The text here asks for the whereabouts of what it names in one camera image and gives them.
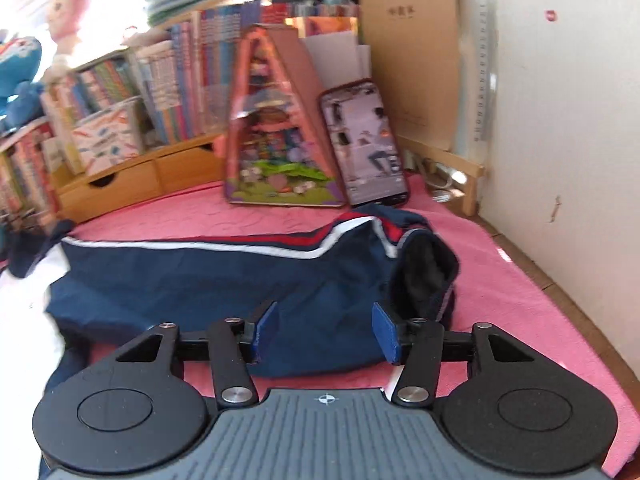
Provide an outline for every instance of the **white wall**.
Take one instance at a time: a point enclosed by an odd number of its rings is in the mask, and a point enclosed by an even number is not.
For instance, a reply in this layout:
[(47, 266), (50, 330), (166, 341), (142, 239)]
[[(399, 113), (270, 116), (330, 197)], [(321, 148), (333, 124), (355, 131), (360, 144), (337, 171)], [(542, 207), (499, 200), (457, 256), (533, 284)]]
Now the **white wall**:
[[(640, 376), (640, 0), (497, 7), (497, 109), (481, 215)], [(562, 205), (550, 222), (556, 196)]]

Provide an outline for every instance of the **plush toy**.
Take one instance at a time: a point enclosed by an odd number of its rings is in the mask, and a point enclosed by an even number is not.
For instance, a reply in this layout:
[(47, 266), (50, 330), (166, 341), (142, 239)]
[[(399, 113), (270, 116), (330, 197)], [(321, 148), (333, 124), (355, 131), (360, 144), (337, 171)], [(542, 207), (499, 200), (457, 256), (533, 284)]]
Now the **plush toy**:
[(44, 73), (46, 83), (56, 81), (69, 70), (69, 57), (80, 43), (78, 32), (91, 0), (52, 0), (47, 7), (47, 24), (58, 49)]
[(42, 117), (38, 72), (42, 47), (36, 38), (17, 38), (0, 46), (0, 136)]

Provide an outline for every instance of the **pink plush toy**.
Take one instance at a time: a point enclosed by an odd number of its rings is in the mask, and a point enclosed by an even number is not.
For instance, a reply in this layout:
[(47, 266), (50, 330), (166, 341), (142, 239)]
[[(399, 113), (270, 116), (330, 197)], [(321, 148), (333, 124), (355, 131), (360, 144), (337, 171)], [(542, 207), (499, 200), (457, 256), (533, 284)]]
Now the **pink plush toy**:
[(78, 31), (91, 0), (52, 0), (47, 8), (47, 23), (51, 39), (58, 49), (51, 67), (45, 72), (46, 80), (54, 80), (68, 70), (68, 56), (80, 42)]

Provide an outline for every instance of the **pink cloth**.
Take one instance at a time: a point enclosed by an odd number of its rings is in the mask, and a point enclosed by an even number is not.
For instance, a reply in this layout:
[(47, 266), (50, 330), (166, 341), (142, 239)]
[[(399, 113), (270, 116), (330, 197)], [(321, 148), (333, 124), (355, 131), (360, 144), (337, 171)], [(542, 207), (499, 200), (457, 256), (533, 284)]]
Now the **pink cloth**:
[[(498, 252), (478, 225), (434, 202), (419, 177), (411, 177), (407, 208), (425, 216), (460, 259), (457, 303), (452, 329), (469, 331), (490, 321), (603, 391), (618, 412), (618, 433), (604, 463), (614, 476), (640, 442), (640, 417), (631, 401), (569, 320), (508, 258)], [(340, 210), (303, 207), (229, 205), (219, 185), (202, 186), (131, 206), (79, 226), (85, 240), (149, 240), (192, 236), (300, 232), (331, 222)], [(96, 356), (107, 348), (96, 349)], [(386, 363), (343, 374), (268, 380), (256, 378), (263, 395), (268, 388), (383, 388), (392, 367)], [(186, 380), (212, 395), (209, 367), (187, 363)], [(438, 394), (448, 394), (466, 380), (466, 364), (444, 363)]]

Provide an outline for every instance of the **drawer cutout handle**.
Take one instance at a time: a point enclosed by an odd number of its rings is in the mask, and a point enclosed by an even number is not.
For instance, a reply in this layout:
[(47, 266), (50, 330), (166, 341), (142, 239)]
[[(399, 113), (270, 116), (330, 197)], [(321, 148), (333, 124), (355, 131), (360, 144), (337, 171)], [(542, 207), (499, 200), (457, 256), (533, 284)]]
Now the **drawer cutout handle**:
[(107, 187), (111, 182), (114, 181), (114, 179), (116, 178), (116, 175), (118, 173), (111, 173), (110, 175), (105, 175), (102, 176), (100, 178), (96, 178), (95, 180), (92, 180), (91, 182), (89, 182), (89, 186), (92, 187)]

